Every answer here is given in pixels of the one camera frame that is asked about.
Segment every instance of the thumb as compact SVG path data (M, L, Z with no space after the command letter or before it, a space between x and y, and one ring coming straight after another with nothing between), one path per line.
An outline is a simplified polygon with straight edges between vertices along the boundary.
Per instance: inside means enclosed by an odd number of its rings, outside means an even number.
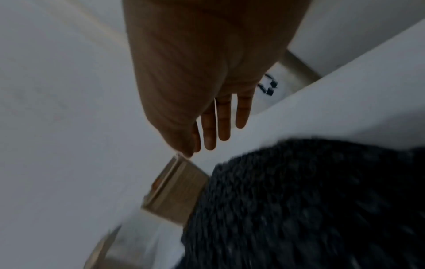
M159 131L165 142L173 149L190 158L195 150L195 140L191 128L175 131Z

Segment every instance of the dark textured fabric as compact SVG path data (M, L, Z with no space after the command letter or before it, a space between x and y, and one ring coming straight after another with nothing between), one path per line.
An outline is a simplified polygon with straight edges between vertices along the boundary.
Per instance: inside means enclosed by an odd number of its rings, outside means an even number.
M181 269L425 268L425 149L288 140L217 165Z

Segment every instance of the skin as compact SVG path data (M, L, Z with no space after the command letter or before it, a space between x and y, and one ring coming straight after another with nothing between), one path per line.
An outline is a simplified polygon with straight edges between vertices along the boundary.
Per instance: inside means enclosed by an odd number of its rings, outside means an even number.
M148 121L190 157L230 138L232 94L243 128L256 85L283 55L308 0L123 0Z

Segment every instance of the black fabric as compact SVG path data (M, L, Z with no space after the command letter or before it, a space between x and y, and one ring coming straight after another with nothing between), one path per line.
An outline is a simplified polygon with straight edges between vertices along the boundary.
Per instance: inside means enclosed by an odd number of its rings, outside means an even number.
M425 268L425 149L288 140L217 165L181 269Z

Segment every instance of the black headphones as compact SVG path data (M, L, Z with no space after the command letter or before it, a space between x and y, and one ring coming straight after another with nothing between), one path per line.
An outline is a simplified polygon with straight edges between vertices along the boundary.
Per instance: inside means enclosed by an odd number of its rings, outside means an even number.
M259 87L259 88L260 88L260 90L261 90L263 93L265 93L265 94L267 94L267 95L269 95L269 96L272 96L272 95L273 95L273 93L274 93L274 89L276 89L276 88L278 87L278 82L277 82L277 81L274 79L274 77L272 77L270 74L265 73L265 74L264 74L264 76L266 76L266 78L271 79L270 87L269 87L268 89L266 89L266 88L264 87L264 85L263 85L263 84L261 84L261 83L257 84L257 87Z

